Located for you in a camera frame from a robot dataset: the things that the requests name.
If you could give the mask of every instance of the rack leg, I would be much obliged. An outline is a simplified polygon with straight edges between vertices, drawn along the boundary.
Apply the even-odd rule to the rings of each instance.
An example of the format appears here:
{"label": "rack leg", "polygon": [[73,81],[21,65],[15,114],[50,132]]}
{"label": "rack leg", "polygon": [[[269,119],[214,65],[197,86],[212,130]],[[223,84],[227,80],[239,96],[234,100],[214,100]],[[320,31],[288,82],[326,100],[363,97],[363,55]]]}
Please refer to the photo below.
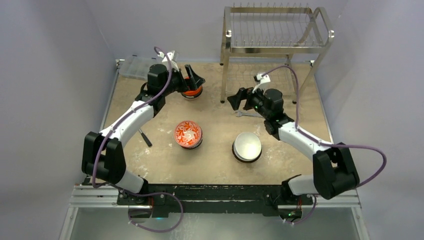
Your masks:
{"label": "rack leg", "polygon": [[221,40],[221,56],[219,59],[219,65],[224,65],[224,51],[225,51],[225,46],[226,46],[226,36],[225,36],[225,32],[226,32],[226,27],[225,27],[225,15],[223,17],[223,21],[222,21],[222,40]]}
{"label": "rack leg", "polygon": [[223,51],[223,68],[222,68],[222,85],[221,85],[221,100],[220,102],[225,103],[226,91],[227,91],[227,79],[228,79],[228,64],[230,61],[230,53],[227,50]]}
{"label": "rack leg", "polygon": [[[286,60],[285,60],[285,64],[287,65],[287,66],[289,66],[290,68],[293,68],[293,66],[292,66],[292,61],[291,61],[291,59],[292,59],[292,57],[293,57],[293,54],[288,54],[287,55],[287,58],[286,58]],[[295,76],[292,74],[292,71],[289,71],[290,72],[290,76],[291,76],[291,82],[292,82],[292,84],[293,84],[293,92],[294,92],[294,95],[293,95],[293,98],[291,99],[291,102],[293,103],[293,104],[296,104],[297,102],[296,102],[296,80],[295,80]]]}
{"label": "rack leg", "polygon": [[309,73],[307,74],[303,84],[300,86],[299,97],[302,97],[303,92],[305,91],[305,88],[306,88],[306,85],[307,85],[309,79],[311,79],[314,76],[315,72],[317,71],[318,66],[323,61],[323,58],[325,57],[327,50],[324,51],[323,53],[320,53],[318,55],[318,57],[316,58],[316,60],[313,62],[312,68],[310,69]]}

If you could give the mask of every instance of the speckled tabletop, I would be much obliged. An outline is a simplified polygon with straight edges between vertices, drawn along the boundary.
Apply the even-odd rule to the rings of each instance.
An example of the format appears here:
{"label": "speckled tabletop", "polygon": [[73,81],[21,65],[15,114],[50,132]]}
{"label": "speckled tabletop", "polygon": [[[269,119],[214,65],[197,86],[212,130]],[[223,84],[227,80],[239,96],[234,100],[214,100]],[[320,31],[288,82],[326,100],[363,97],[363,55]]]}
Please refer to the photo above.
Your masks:
{"label": "speckled tabletop", "polygon": [[[206,79],[203,93],[194,101],[185,100],[179,93],[166,97],[166,105],[160,113],[141,128],[153,146],[147,147],[137,133],[124,148],[130,171],[146,178],[149,183],[178,184],[280,184],[294,175],[312,173],[312,163],[305,156],[268,135],[262,118],[236,117],[227,101],[220,103],[222,67],[218,63],[192,63],[191,66]],[[293,67],[302,82],[310,66],[299,64]],[[271,87],[283,94],[293,91],[291,80],[274,79],[271,75],[271,81]],[[300,100],[300,125],[329,141],[314,81],[308,82]],[[118,78],[105,126],[112,124],[130,107],[143,83],[138,79]],[[228,88],[235,91],[239,87],[251,87],[254,80],[251,79],[250,85],[243,84],[230,81]],[[296,107],[291,98],[289,95],[284,97],[284,110],[294,119]],[[191,120],[201,126],[203,142],[200,147],[187,150],[175,142],[174,129],[183,120]],[[254,163],[241,163],[233,156],[232,143],[242,132],[255,133],[262,143],[262,155]]]}

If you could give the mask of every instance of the white wall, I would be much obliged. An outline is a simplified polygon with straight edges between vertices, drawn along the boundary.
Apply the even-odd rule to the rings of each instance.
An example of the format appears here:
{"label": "white wall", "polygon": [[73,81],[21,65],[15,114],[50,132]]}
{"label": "white wall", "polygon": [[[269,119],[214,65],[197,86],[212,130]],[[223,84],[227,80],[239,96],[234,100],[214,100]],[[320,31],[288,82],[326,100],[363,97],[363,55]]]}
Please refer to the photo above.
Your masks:
{"label": "white wall", "polygon": [[[221,53],[224,7],[228,0],[86,0],[116,59],[154,57],[153,46],[177,50],[180,61],[215,61]],[[297,0],[325,7],[335,22],[348,0]],[[236,6],[254,1],[236,1]],[[276,1],[277,6],[288,1]]]}
{"label": "white wall", "polygon": [[[424,234],[424,2],[349,1],[316,79],[335,141],[368,144],[386,169],[358,189],[371,239]],[[381,157],[353,150],[364,180]]]}
{"label": "white wall", "polygon": [[57,239],[115,61],[84,0],[0,3],[0,239]]}

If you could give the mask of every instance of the stainless steel dish rack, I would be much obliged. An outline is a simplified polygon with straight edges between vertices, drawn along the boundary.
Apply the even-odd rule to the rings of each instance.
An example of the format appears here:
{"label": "stainless steel dish rack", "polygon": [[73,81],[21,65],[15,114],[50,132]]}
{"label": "stainless steel dish rack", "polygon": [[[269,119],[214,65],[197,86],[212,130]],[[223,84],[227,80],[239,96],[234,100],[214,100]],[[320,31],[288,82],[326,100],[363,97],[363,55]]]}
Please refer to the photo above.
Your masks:
{"label": "stainless steel dish rack", "polygon": [[[229,72],[229,65],[241,61],[245,66],[246,58],[254,58],[261,62],[266,59],[285,59],[285,64],[292,66],[291,60],[294,54],[316,54],[309,74],[300,87],[300,95],[305,90],[306,82],[315,74],[323,60],[327,50],[334,39],[333,27],[327,12],[323,7],[317,7],[314,11],[306,5],[296,6],[226,6],[224,8],[222,42],[220,64],[222,70],[221,103],[225,102],[227,93],[234,93],[237,89],[228,89],[234,84],[231,81],[244,81],[247,87],[252,84],[252,79],[258,71],[249,71],[248,75],[239,74],[242,79],[234,78],[237,74]],[[265,72],[271,67],[256,69]],[[296,100],[294,76],[291,75],[293,85],[293,102]]]}

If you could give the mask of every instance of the clear plastic container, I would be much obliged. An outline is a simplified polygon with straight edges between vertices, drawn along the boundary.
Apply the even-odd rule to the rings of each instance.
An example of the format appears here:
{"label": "clear plastic container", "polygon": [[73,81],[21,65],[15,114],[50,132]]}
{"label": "clear plastic container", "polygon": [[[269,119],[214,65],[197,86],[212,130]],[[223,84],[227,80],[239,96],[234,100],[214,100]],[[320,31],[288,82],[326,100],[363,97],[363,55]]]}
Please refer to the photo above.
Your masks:
{"label": "clear plastic container", "polygon": [[129,56],[119,69],[119,74],[125,78],[147,80],[150,66],[160,63],[157,59]]}

